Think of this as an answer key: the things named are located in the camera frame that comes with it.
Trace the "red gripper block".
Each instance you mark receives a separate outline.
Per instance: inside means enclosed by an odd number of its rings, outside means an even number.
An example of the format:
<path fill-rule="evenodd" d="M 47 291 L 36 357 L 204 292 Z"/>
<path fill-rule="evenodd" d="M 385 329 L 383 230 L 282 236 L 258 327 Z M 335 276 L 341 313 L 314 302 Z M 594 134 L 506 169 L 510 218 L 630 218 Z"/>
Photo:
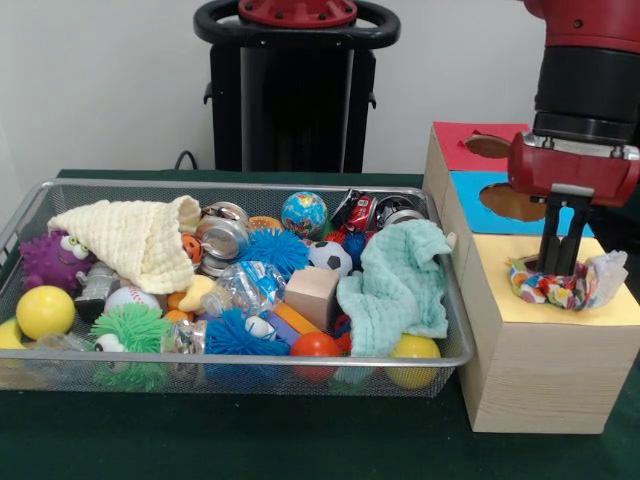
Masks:
<path fill-rule="evenodd" d="M 581 143 L 519 132 L 510 145 L 507 170 L 509 184 L 515 191 L 547 197 L 540 243 L 540 272 L 552 275 L 560 260 L 558 227 L 564 199 L 549 194 L 582 196 L 598 206 L 623 206 L 639 180 L 639 148 Z M 574 272 L 590 214 L 588 200 L 572 200 L 569 206 L 573 216 L 562 240 L 563 275 Z"/>

